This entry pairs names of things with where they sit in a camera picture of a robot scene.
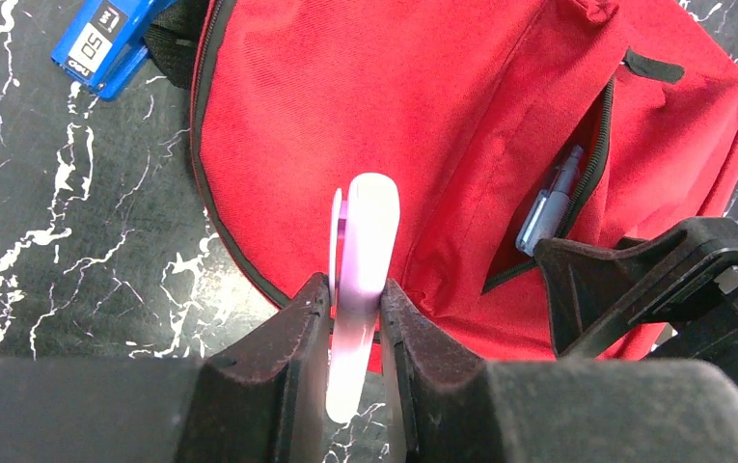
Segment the pink and white object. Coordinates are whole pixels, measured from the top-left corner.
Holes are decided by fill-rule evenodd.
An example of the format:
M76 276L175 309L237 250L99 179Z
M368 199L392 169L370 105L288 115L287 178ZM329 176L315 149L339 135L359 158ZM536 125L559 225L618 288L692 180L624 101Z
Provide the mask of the pink and white object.
M337 314L326 391L326 413L334 422L349 422L357 413L398 225L399 193L390 178L361 174L351 180L346 201L340 189L335 193L329 290ZM339 237L343 244L337 278Z

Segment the red fabric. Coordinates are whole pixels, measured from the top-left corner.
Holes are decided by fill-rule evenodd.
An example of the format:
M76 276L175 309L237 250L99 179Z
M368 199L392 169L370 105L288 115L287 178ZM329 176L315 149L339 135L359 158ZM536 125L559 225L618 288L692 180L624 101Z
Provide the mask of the red fabric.
M385 174L402 211L390 277L486 358L553 358L537 271L481 289L522 258L556 155L591 146L612 76L607 169L569 238L612 247L720 215L738 178L738 68L672 0L238 0L223 33L200 156L246 258L294 294L327 268L335 189ZM632 74L628 46L686 75ZM606 357L638 359L659 332Z

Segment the blue plastic object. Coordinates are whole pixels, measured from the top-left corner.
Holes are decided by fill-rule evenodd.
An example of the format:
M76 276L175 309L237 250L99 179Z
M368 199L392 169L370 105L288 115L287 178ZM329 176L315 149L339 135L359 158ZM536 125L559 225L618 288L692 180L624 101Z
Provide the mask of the blue plastic object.
M87 0L50 57L102 99L115 99L147 60L142 41L177 0Z

